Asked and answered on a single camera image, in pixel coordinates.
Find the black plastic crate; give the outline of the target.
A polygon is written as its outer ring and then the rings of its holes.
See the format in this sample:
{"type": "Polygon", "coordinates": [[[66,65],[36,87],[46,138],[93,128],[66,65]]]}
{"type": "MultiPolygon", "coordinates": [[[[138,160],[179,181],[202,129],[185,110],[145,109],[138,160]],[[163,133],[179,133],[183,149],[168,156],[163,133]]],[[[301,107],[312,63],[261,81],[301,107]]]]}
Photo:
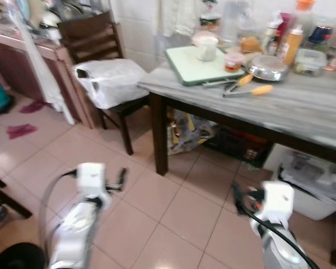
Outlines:
{"type": "Polygon", "coordinates": [[[203,143],[209,149],[262,168],[274,143],[245,131],[218,125],[217,133],[203,143]]]}

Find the small red-filled plastic cup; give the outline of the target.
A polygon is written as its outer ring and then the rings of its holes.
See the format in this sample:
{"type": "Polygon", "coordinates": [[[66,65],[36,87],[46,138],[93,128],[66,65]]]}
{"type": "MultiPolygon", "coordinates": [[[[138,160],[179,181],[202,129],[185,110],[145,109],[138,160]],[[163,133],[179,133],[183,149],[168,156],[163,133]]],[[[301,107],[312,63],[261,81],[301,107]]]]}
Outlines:
{"type": "Polygon", "coordinates": [[[242,68],[245,61],[245,56],[238,52],[229,52],[224,55],[224,70],[225,72],[234,73],[242,68]]]}

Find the black round robot torso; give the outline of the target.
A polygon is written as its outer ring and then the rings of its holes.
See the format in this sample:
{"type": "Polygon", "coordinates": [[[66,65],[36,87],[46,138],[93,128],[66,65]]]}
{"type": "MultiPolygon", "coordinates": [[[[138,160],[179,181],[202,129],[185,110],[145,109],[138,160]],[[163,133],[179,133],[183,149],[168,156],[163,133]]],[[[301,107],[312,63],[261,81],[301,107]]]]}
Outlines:
{"type": "Polygon", "coordinates": [[[0,253],[0,269],[45,269],[45,254],[34,243],[13,244],[0,253]]]}

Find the long white hanging cloth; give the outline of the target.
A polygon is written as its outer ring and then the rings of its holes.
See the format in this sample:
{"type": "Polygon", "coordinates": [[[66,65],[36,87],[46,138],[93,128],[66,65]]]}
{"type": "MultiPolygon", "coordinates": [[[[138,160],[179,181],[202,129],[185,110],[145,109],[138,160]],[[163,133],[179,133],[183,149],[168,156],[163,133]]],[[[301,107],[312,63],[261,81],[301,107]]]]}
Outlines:
{"type": "Polygon", "coordinates": [[[4,2],[6,3],[7,13],[10,20],[17,26],[20,36],[25,43],[25,51],[28,55],[28,61],[30,61],[32,71],[38,81],[46,103],[50,104],[56,111],[63,113],[68,124],[74,125],[75,120],[61,95],[57,80],[53,77],[43,56],[40,54],[38,46],[36,46],[27,24],[23,21],[17,1],[4,0],[4,2]]]}

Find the clear plastic food container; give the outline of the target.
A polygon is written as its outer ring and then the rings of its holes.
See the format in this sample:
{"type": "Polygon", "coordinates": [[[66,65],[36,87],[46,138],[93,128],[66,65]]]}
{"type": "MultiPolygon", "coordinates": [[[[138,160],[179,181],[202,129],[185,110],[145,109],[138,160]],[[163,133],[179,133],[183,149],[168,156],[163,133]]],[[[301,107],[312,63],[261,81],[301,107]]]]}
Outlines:
{"type": "Polygon", "coordinates": [[[299,75],[320,76],[327,65],[324,52],[312,49],[299,49],[293,64],[293,72],[299,75]]]}

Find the tall clear glass jar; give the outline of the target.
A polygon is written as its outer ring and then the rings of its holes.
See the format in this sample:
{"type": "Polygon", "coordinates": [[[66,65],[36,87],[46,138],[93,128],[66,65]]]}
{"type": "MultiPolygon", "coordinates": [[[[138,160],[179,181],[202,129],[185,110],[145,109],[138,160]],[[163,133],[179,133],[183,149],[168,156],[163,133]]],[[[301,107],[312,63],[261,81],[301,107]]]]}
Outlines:
{"type": "Polygon", "coordinates": [[[223,0],[218,38],[224,48],[236,46],[241,23],[250,17],[250,10],[248,0],[223,0]]]}

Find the white plastic storage bin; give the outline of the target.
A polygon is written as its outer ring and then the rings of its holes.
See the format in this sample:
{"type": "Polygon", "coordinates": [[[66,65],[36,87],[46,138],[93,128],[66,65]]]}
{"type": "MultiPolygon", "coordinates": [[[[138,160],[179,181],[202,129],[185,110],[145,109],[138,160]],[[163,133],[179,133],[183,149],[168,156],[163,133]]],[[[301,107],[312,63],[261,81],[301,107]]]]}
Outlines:
{"type": "Polygon", "coordinates": [[[276,144],[263,169],[295,189],[294,211],[316,221],[336,212],[336,164],[276,144]]]}

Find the dark low wooden furniture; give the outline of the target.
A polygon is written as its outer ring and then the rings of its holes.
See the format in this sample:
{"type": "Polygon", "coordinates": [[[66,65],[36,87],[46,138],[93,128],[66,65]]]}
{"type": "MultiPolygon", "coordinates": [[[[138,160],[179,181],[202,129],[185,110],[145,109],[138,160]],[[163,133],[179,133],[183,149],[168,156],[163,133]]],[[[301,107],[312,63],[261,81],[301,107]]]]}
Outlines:
{"type": "Polygon", "coordinates": [[[7,187],[7,184],[0,179],[0,207],[7,206],[25,219],[31,218],[33,213],[20,204],[17,200],[5,193],[3,190],[5,187],[7,187]]]}

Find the dish rack with dishes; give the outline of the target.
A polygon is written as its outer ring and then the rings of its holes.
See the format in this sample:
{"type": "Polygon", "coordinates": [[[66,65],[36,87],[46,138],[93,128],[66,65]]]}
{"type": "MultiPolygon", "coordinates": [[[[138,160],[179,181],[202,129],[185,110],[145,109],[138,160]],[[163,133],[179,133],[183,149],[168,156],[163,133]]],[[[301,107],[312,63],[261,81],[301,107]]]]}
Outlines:
{"type": "Polygon", "coordinates": [[[42,15],[40,27],[58,28],[61,21],[78,20],[100,15],[111,10],[112,0],[42,0],[46,13],[42,15]]]}

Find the long orange-handled metal tongs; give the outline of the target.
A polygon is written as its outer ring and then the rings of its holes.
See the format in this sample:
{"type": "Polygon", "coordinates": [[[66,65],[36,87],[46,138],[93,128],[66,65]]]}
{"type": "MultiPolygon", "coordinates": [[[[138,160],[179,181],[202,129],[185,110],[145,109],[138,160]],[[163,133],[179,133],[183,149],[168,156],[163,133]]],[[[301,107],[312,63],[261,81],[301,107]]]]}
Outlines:
{"type": "Polygon", "coordinates": [[[254,88],[252,90],[249,90],[249,91],[226,92],[226,93],[224,93],[223,97],[224,98],[232,98],[232,97],[247,96],[247,95],[259,96],[259,95],[268,94],[272,90],[273,90],[272,85],[265,85],[265,86],[256,87],[256,88],[254,88]]]}

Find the short orange-handled metal tongs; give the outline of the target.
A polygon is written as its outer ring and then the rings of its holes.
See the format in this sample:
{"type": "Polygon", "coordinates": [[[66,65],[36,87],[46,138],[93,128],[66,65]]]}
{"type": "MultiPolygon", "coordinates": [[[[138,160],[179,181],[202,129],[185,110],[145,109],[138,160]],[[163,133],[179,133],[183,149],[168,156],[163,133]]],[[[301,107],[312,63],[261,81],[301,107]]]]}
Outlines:
{"type": "Polygon", "coordinates": [[[242,87],[246,85],[247,83],[251,82],[253,80],[253,75],[245,75],[236,82],[234,82],[232,85],[229,87],[226,87],[226,92],[232,92],[235,88],[242,87]]]}

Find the stainless steel bowl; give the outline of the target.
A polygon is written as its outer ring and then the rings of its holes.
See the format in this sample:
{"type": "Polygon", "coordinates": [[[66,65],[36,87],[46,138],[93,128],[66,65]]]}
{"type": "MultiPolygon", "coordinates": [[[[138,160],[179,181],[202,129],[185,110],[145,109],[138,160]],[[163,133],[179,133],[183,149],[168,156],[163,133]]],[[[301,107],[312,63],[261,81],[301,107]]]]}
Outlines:
{"type": "Polygon", "coordinates": [[[253,57],[246,66],[247,73],[265,81],[281,81],[289,70],[289,66],[282,59],[272,55],[258,55],[253,57]]]}

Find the dark wooden chair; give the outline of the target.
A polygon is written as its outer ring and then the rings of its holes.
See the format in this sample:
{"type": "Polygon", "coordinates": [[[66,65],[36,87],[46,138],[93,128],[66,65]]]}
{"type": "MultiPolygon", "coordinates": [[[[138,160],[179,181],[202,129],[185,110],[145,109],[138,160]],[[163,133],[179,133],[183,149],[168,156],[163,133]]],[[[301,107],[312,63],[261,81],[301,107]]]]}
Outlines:
{"type": "MultiPolygon", "coordinates": [[[[75,64],[124,58],[124,49],[111,11],[61,21],[57,26],[62,35],[61,44],[68,49],[75,64]]],[[[130,140],[127,117],[146,105],[148,105],[148,97],[125,101],[107,109],[95,107],[100,126],[104,130],[107,129],[108,120],[121,131],[125,153],[129,156],[134,154],[134,149],[130,140]]]]}

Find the brown bread bun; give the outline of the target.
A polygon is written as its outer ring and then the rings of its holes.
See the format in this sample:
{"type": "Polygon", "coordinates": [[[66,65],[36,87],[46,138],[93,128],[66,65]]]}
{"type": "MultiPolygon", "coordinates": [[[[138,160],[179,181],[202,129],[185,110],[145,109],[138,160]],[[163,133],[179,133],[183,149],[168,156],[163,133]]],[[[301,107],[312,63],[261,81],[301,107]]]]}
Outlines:
{"type": "Polygon", "coordinates": [[[240,43],[240,51],[242,53],[263,52],[260,41],[258,38],[256,38],[256,36],[242,38],[240,43]]]}

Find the small magenta floor rag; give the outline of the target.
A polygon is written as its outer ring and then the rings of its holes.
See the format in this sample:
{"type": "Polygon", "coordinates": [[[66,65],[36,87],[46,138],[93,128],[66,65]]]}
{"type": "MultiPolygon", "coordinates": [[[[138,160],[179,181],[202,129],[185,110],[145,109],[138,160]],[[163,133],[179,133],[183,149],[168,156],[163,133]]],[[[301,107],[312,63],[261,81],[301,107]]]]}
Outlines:
{"type": "Polygon", "coordinates": [[[35,112],[42,110],[45,106],[46,104],[44,102],[32,101],[30,104],[22,106],[22,108],[20,108],[19,110],[19,113],[22,113],[22,114],[35,113],[35,112]]]}

